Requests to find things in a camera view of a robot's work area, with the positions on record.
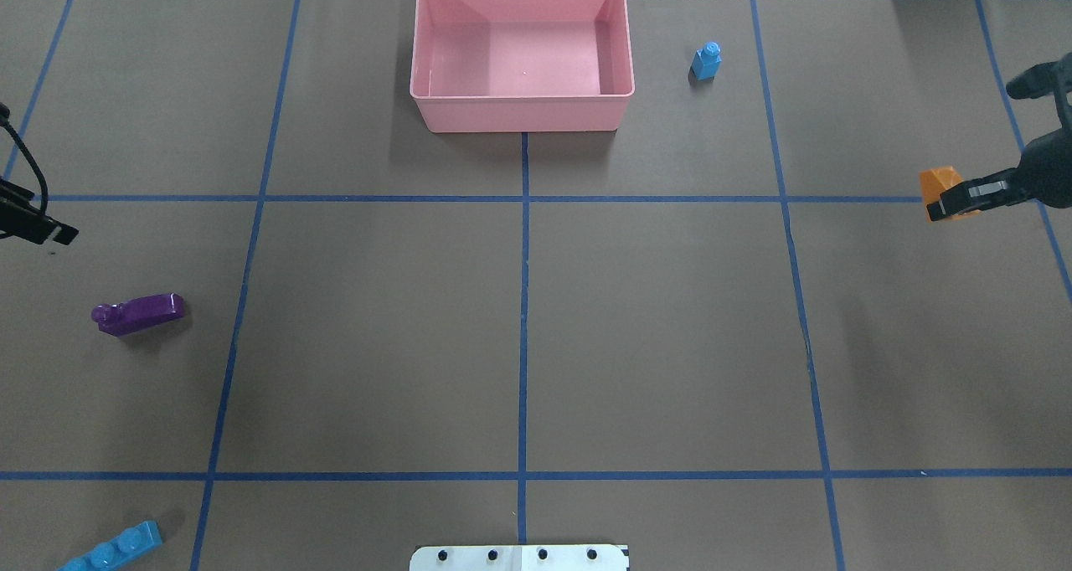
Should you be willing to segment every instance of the white bracket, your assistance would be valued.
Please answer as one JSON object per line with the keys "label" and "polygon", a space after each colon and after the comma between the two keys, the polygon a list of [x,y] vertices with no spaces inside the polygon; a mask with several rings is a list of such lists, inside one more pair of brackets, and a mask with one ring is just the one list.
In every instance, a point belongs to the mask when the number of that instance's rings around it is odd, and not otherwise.
{"label": "white bracket", "polygon": [[413,553],[410,571],[629,571],[629,547],[425,546]]}

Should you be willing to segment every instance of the orange block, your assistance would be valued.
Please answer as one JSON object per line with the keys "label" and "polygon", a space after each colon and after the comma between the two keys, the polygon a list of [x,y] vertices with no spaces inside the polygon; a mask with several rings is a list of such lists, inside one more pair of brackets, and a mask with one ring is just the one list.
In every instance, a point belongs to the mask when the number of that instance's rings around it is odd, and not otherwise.
{"label": "orange block", "polygon": [[[938,198],[941,198],[941,194],[946,190],[952,189],[952,186],[964,182],[964,178],[961,178],[961,174],[957,174],[953,167],[935,167],[935,169],[927,169],[920,171],[920,190],[923,193],[923,206],[924,209],[927,205],[936,204]],[[962,215],[949,216],[947,220],[962,220],[965,216],[976,215],[978,211],[971,213],[962,213]],[[927,221],[930,221],[930,216],[927,215]]]}

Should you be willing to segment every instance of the blue block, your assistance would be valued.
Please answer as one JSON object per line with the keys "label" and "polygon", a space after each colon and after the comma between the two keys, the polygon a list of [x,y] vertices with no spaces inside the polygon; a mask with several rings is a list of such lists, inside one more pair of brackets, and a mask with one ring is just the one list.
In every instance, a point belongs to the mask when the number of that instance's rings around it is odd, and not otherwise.
{"label": "blue block", "polygon": [[703,48],[697,49],[693,56],[693,75],[703,81],[705,78],[713,78],[718,72],[719,64],[723,63],[723,49],[713,41],[709,41]]}
{"label": "blue block", "polygon": [[60,568],[60,571],[111,571],[160,547],[163,543],[157,522],[146,521],[123,530],[111,541],[96,544],[89,554],[71,559]]}

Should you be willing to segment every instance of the purple block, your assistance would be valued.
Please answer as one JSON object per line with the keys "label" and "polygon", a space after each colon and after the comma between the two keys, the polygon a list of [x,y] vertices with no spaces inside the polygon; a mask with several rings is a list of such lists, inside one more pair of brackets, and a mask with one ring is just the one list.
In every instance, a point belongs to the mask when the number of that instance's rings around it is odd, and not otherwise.
{"label": "purple block", "polygon": [[126,303],[98,304],[90,314],[98,328],[110,335],[126,335],[158,324],[170,322],[187,315],[182,297],[154,294]]}

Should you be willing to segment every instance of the pink bin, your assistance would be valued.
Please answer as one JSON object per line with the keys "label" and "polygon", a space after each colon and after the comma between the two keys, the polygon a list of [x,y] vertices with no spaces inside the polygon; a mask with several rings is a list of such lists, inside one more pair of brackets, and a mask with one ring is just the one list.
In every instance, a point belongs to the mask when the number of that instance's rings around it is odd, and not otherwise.
{"label": "pink bin", "polygon": [[432,132],[612,132],[625,0],[417,0],[410,94]]}

